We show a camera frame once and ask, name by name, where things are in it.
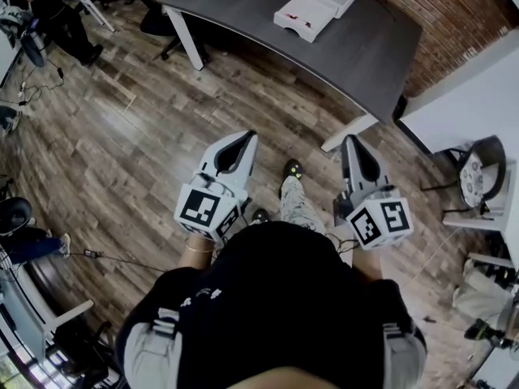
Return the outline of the black padded chair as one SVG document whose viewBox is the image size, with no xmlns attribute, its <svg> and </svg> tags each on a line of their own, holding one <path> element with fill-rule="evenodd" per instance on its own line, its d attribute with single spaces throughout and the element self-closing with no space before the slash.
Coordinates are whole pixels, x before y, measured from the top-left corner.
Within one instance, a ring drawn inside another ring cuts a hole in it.
<svg viewBox="0 0 519 389">
<path fill-rule="evenodd" d="M 6 236 L 24 227 L 32 217 L 32 206 L 22 197 L 0 201 L 0 235 Z"/>
</svg>

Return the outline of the white plastic bag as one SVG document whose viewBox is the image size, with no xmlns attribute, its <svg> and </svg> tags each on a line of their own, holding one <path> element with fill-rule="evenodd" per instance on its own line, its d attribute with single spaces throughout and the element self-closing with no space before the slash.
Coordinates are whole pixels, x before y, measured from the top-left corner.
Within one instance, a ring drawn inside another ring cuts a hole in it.
<svg viewBox="0 0 519 389">
<path fill-rule="evenodd" d="M 503 331 L 513 310 L 513 295 L 485 276 L 473 259 L 465 262 L 462 282 L 453 293 L 452 307 Z"/>
</svg>

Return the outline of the person's black and grey top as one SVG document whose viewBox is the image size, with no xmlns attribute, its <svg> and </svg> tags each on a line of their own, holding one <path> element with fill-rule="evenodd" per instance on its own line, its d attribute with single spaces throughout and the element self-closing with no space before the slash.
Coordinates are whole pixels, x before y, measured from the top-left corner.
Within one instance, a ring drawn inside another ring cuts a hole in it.
<svg viewBox="0 0 519 389">
<path fill-rule="evenodd" d="M 130 389 L 226 389 L 280 367 L 416 389 L 427 343 L 395 281 L 362 286 L 323 234 L 268 221 L 233 235 L 207 269 L 160 276 L 116 353 Z"/>
</svg>

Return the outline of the black mesh office chair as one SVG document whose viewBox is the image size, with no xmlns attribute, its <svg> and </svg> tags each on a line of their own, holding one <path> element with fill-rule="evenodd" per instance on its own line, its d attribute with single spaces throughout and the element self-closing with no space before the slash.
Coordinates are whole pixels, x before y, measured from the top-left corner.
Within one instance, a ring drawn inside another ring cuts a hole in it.
<svg viewBox="0 0 519 389">
<path fill-rule="evenodd" d="M 140 31 L 154 36 L 171 37 L 172 40 L 160 52 L 162 60 L 169 58 L 169 52 L 179 46 L 181 41 L 175 32 L 169 16 L 163 12 L 163 7 L 154 0 L 141 0 L 148 8 L 147 14 L 140 23 Z"/>
</svg>

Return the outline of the person's left forearm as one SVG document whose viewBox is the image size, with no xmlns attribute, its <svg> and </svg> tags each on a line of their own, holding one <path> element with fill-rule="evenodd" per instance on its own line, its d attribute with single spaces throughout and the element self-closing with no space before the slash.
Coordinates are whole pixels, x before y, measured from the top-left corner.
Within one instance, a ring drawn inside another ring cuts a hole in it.
<svg viewBox="0 0 519 389">
<path fill-rule="evenodd" d="M 185 240 L 185 249 L 177 263 L 177 268 L 207 269 L 212 263 L 214 250 L 214 241 L 197 234 L 190 234 Z"/>
</svg>

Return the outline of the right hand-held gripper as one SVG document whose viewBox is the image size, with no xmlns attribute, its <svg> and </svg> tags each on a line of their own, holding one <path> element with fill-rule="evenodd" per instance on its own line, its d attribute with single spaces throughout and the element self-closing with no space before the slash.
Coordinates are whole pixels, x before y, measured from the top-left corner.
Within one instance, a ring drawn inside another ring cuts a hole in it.
<svg viewBox="0 0 519 389">
<path fill-rule="evenodd" d="M 347 224 L 363 250 L 396 245 L 414 231 L 406 198 L 389 185 L 379 161 L 355 135 L 347 135 L 341 145 L 342 172 L 348 191 L 334 199 L 335 225 Z M 362 180 L 382 187 L 361 189 Z"/>
</svg>

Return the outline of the person's patterned trouser leg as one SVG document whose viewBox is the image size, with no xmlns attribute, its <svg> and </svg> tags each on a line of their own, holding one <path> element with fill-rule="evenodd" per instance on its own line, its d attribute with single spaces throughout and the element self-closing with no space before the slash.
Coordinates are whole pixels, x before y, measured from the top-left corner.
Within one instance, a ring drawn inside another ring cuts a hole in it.
<svg viewBox="0 0 519 389">
<path fill-rule="evenodd" d="M 281 185 L 281 221 L 325 235 L 326 228 L 305 195 L 302 183 L 288 176 Z"/>
</svg>

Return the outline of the person's right forearm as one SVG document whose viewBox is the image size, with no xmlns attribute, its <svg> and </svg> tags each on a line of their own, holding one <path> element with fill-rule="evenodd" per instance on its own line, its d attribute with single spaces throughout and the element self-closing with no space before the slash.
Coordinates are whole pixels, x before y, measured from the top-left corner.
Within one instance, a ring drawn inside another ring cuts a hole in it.
<svg viewBox="0 0 519 389">
<path fill-rule="evenodd" d="M 384 278 L 381 255 L 377 250 L 362 250 L 360 247 L 353 249 L 352 269 L 362 286 Z"/>
</svg>

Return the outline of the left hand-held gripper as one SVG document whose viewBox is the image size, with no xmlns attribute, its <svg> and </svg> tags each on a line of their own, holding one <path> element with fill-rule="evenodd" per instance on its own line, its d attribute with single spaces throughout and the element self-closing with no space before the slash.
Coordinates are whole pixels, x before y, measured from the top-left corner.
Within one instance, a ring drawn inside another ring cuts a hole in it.
<svg viewBox="0 0 519 389">
<path fill-rule="evenodd" d="M 174 219 L 190 233 L 214 242 L 227 234 L 250 202 L 247 181 L 258 148 L 255 132 L 236 132 L 208 147 L 201 170 L 180 190 Z"/>
</svg>

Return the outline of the white desk with legs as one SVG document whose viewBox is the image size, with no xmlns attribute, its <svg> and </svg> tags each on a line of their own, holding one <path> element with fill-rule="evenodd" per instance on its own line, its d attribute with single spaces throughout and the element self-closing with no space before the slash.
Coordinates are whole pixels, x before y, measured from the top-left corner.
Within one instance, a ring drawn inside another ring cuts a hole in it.
<svg viewBox="0 0 519 389">
<path fill-rule="evenodd" d="M 91 309 L 94 302 L 87 300 L 64 314 L 56 315 L 22 267 L 17 271 L 9 269 L 3 274 L 6 277 L 0 282 L 2 304 L 23 345 L 42 363 L 46 358 L 47 344 L 53 341 L 56 330 Z"/>
</svg>

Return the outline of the white box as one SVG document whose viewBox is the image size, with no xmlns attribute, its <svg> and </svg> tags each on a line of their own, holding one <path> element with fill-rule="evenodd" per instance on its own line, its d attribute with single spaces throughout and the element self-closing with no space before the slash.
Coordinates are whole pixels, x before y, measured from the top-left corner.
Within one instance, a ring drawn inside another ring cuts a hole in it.
<svg viewBox="0 0 519 389">
<path fill-rule="evenodd" d="M 334 8 L 319 0 L 290 0 L 275 12 L 273 22 L 312 43 L 334 15 Z"/>
</svg>

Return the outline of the white table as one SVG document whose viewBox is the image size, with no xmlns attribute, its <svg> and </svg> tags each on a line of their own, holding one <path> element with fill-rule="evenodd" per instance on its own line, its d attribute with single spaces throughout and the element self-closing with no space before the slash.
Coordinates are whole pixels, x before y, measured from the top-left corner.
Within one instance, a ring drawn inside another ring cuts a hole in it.
<svg viewBox="0 0 519 389">
<path fill-rule="evenodd" d="M 496 135 L 519 160 L 519 28 L 409 99 L 401 122 L 429 152 Z"/>
</svg>

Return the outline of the dark grey table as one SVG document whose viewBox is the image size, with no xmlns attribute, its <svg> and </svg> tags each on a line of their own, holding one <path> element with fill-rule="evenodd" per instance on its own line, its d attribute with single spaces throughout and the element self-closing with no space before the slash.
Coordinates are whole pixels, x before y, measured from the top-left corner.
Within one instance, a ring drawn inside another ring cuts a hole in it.
<svg viewBox="0 0 519 389">
<path fill-rule="evenodd" d="M 329 152 L 347 135 L 389 123 L 416 54 L 421 27 L 390 4 L 354 0 L 340 18 L 308 43 L 276 26 L 276 9 L 289 0 L 157 0 L 164 6 L 196 70 L 204 63 L 184 15 L 235 32 L 290 60 L 339 91 L 364 114 L 321 146 Z"/>
</svg>

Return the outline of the black round fan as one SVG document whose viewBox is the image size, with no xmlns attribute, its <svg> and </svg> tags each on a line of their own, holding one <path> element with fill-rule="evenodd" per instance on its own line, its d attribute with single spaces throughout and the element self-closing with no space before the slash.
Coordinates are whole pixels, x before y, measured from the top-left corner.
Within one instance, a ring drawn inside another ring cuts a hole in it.
<svg viewBox="0 0 519 389">
<path fill-rule="evenodd" d="M 45 67 L 47 63 L 45 43 L 36 32 L 24 32 L 20 37 L 19 42 L 23 51 L 28 56 L 28 59 L 35 67 Z"/>
</svg>

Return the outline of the chair with patterned cushion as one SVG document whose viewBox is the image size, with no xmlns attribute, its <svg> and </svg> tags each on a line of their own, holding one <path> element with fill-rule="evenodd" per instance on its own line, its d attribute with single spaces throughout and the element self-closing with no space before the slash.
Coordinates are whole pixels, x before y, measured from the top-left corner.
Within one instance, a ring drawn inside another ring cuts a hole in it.
<svg viewBox="0 0 519 389">
<path fill-rule="evenodd" d="M 453 185 L 467 209 L 480 207 L 497 196 L 504 184 L 507 160 L 496 135 L 475 141 L 466 149 L 451 147 L 448 152 L 457 154 Z"/>
</svg>

